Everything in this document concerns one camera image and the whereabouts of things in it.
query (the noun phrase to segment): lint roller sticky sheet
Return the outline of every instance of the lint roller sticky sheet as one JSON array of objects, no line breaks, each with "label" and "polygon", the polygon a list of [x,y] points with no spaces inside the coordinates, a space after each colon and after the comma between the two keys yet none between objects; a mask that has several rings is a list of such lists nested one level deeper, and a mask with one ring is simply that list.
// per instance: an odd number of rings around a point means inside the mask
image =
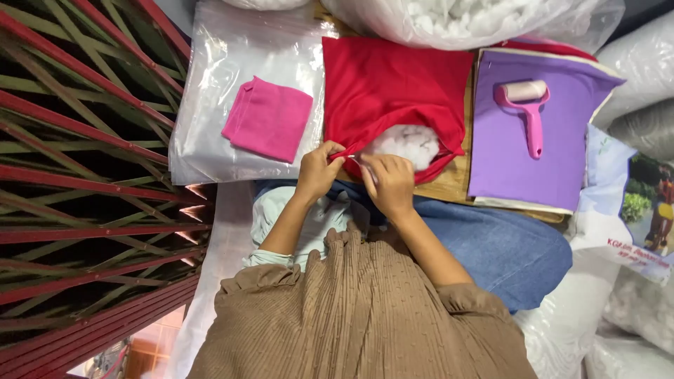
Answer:
[{"label": "lint roller sticky sheet", "polygon": [[529,155],[538,159],[543,153],[543,126],[540,107],[550,99],[550,89],[542,80],[503,84],[496,88],[494,99],[502,107],[520,109],[526,115],[526,143]]}]

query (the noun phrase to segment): red fabric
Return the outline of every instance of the red fabric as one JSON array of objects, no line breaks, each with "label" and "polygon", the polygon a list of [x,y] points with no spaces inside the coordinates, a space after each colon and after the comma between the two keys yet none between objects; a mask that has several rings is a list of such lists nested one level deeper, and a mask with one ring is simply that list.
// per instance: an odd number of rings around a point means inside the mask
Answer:
[{"label": "red fabric", "polygon": [[577,49],[571,45],[555,43],[545,43],[546,40],[539,40],[541,43],[527,43],[520,42],[515,40],[505,40],[497,44],[491,45],[491,47],[503,47],[505,49],[519,49],[519,50],[529,50],[529,51],[538,51],[540,53],[550,53],[557,55],[570,55],[572,57],[580,57],[589,59],[596,62],[596,58],[591,54],[584,52],[583,50]]},{"label": "red fabric", "polygon": [[[396,124],[433,128],[440,153],[416,183],[433,180],[457,155],[463,155],[464,93],[472,53],[413,49],[378,38],[323,37],[326,69],[325,139],[346,150],[362,150]],[[357,177],[353,159],[344,168]]]}]

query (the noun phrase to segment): hand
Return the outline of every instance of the hand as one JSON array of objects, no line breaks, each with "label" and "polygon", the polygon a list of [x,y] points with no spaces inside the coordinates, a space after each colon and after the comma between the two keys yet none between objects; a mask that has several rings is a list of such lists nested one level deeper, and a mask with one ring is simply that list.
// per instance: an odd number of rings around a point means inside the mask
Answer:
[{"label": "hand", "polygon": [[396,155],[361,155],[361,160],[377,177],[361,165],[365,188],[372,202],[392,223],[414,212],[412,197],[415,190],[415,172],[412,163]]},{"label": "hand", "polygon": [[316,150],[304,154],[295,195],[311,204],[325,196],[346,160],[341,156],[328,164],[328,156],[344,150],[346,148],[337,142],[325,141]]}]

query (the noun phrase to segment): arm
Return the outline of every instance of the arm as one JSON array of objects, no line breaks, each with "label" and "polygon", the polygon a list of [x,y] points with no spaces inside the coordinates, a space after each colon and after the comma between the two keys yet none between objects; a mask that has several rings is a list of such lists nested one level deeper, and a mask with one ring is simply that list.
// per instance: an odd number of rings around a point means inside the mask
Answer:
[{"label": "arm", "polygon": [[260,250],[285,256],[295,254],[297,240],[309,209],[330,190],[337,172],[344,164],[345,158],[343,157],[328,164],[328,155],[341,151],[344,151],[342,145],[327,141],[302,157],[295,194],[260,244]]},{"label": "arm", "polygon": [[412,197],[415,179],[412,163],[394,155],[364,155],[361,159],[377,176],[375,185],[370,171],[361,166],[367,193],[398,230],[402,240],[433,285],[440,287],[473,283],[461,263],[442,245],[414,210]]}]

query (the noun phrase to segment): purple fabric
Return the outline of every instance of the purple fabric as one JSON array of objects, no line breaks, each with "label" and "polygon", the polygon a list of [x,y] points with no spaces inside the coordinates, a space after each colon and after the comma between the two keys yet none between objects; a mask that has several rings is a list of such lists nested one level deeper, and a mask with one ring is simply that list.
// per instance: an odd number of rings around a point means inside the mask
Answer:
[{"label": "purple fabric", "polygon": [[[525,116],[501,108],[501,84],[544,80],[543,155],[529,156]],[[485,51],[474,104],[469,196],[522,200],[576,210],[585,171],[585,131],[594,110],[625,81],[569,59]]]}]

